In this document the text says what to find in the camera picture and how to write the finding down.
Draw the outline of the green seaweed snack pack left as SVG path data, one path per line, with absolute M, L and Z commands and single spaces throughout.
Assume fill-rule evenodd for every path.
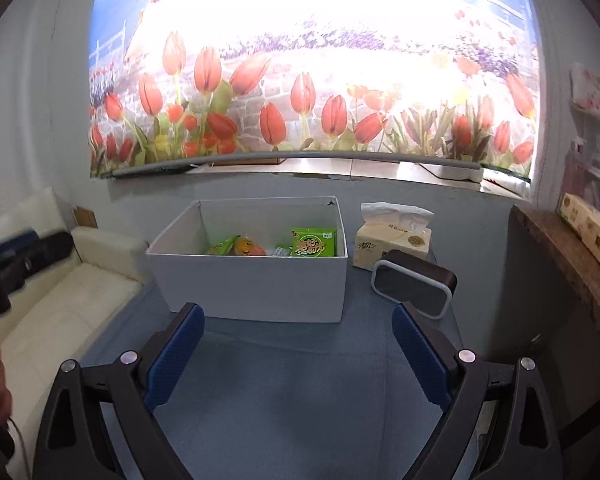
M 234 256 L 235 255 L 235 244 L 238 241 L 239 236 L 231 236 L 225 240 L 221 240 L 210 246 L 204 253 L 206 256 Z

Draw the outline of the green seaweed snack pack right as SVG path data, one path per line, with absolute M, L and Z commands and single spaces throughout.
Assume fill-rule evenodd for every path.
M 337 231 L 297 228 L 291 231 L 291 255 L 301 258 L 332 258 L 337 255 Z

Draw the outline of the grey poster bottom rail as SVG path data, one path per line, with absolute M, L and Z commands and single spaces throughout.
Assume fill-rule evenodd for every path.
M 349 159 L 366 162 L 412 162 L 442 167 L 460 168 L 463 170 L 480 170 L 480 162 L 463 162 L 462 160 L 441 157 L 428 157 L 413 154 L 378 153 L 378 152 L 346 152 L 346 151 L 282 151 L 282 152 L 250 152 L 228 155 L 210 155 L 189 157 L 163 162 L 126 167 L 111 171 L 109 179 L 129 179 L 138 176 L 162 176 L 163 174 L 185 174 L 187 171 L 208 166 L 248 166 L 263 162 L 265 166 L 273 166 L 274 162 L 303 159 Z

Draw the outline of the green snack pack back side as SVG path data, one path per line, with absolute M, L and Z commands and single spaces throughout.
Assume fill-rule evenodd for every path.
M 290 245 L 278 244 L 271 252 L 272 257 L 289 257 L 292 253 Z

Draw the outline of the tissue box on shelf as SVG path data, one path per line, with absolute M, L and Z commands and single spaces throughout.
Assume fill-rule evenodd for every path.
M 600 211 L 583 198 L 565 193 L 560 201 L 558 214 L 588 248 L 600 264 Z

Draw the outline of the black white portable speaker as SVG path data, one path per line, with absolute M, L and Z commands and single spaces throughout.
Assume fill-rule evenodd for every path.
M 396 249 L 374 264 L 370 280 L 377 295 L 396 304 L 409 302 L 430 320 L 445 316 L 457 283 L 452 271 Z

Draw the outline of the yellow smiley jelly cup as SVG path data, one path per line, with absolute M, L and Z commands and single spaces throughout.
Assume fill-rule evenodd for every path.
M 251 238 L 238 236 L 234 241 L 233 254 L 235 256 L 265 256 L 266 251 Z

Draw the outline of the blue table cloth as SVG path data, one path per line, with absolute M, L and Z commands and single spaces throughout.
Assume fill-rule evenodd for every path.
M 156 417 L 197 479 L 399 479 L 441 411 L 350 269 L 337 324 L 210 318 Z

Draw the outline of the tissue pack on table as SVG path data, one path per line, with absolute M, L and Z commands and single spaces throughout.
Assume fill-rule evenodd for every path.
M 353 265 L 371 271 L 392 250 L 427 260 L 431 242 L 429 223 L 434 213 L 411 205 L 362 203 L 363 224 L 355 235 Z

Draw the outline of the floral storage rack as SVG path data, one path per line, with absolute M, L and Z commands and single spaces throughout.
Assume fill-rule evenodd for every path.
M 560 192 L 577 195 L 600 211 L 600 76 L 576 63 L 570 81 L 577 134 L 565 157 Z

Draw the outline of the white cardboard box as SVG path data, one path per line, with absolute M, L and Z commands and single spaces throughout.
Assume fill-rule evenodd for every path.
M 272 257 L 297 228 L 336 230 L 336 257 Z M 236 235 L 251 238 L 266 255 L 204 254 Z M 348 248 L 334 196 L 196 200 L 154 239 L 146 256 L 173 312 L 194 302 L 212 318 L 279 323 L 342 318 Z

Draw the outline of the green seaweed snack pack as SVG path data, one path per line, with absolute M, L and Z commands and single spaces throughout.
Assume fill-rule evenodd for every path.
M 204 253 L 206 256 L 234 256 L 235 255 L 235 244 L 238 241 L 239 236 L 231 236 L 225 240 L 221 240 L 210 246 Z
M 332 258 L 337 255 L 337 231 L 297 228 L 291 231 L 291 255 L 301 258 Z

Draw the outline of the white leather sofa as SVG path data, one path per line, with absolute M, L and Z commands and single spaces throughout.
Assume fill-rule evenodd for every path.
M 101 229 L 71 229 L 71 255 L 28 278 L 0 315 L 0 406 L 20 433 L 6 465 L 27 478 L 58 366 L 86 350 L 149 281 L 147 243 Z

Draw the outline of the tulip flower wall poster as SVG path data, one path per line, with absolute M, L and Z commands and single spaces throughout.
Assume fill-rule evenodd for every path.
M 90 171 L 388 154 L 532 175 L 530 0 L 94 0 Z

